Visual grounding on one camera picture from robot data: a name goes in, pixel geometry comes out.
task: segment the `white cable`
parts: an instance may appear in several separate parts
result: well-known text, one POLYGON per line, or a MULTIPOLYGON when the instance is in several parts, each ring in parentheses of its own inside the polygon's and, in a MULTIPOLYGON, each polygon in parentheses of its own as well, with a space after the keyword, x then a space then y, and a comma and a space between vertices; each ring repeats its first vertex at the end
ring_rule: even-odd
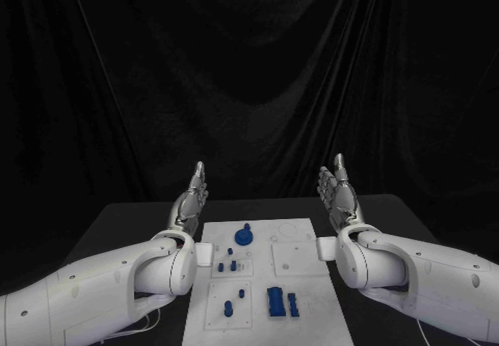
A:
POLYGON ((142 329, 126 330, 125 332, 113 333, 100 340, 100 344, 103 343, 103 340, 112 339, 115 337, 124 337, 126 335, 132 335, 135 333, 141 333, 141 332, 145 332, 147 330, 151 330, 157 326, 160 318, 161 318, 161 311, 158 310, 158 318, 155 320, 155 323, 148 328, 145 328, 147 327, 145 326, 142 329))
POLYGON ((424 337, 424 341, 426 342, 426 345, 429 346, 429 343, 428 343, 428 340, 426 340, 426 336, 424 335, 424 331, 422 331, 419 322, 418 322, 418 330, 421 331, 421 335, 424 337))
POLYGON ((468 342, 473 342, 475 346, 481 346, 477 342, 474 342, 471 339, 467 339, 468 342))

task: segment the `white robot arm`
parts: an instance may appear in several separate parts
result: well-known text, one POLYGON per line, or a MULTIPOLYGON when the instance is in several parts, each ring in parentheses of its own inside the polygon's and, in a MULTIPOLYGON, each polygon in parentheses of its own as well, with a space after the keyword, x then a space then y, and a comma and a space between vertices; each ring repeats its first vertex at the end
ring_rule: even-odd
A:
POLYGON ((336 260, 346 285, 402 314, 461 337, 499 342, 499 265, 364 224, 340 154, 334 175, 321 168, 317 191, 337 236, 317 239, 318 259, 336 260))
POLYGON ((199 162, 167 229, 150 241, 80 259, 0 297, 0 346, 89 345, 188 292, 196 267, 209 267, 213 258, 213 245, 191 240, 207 196, 203 180, 199 162))

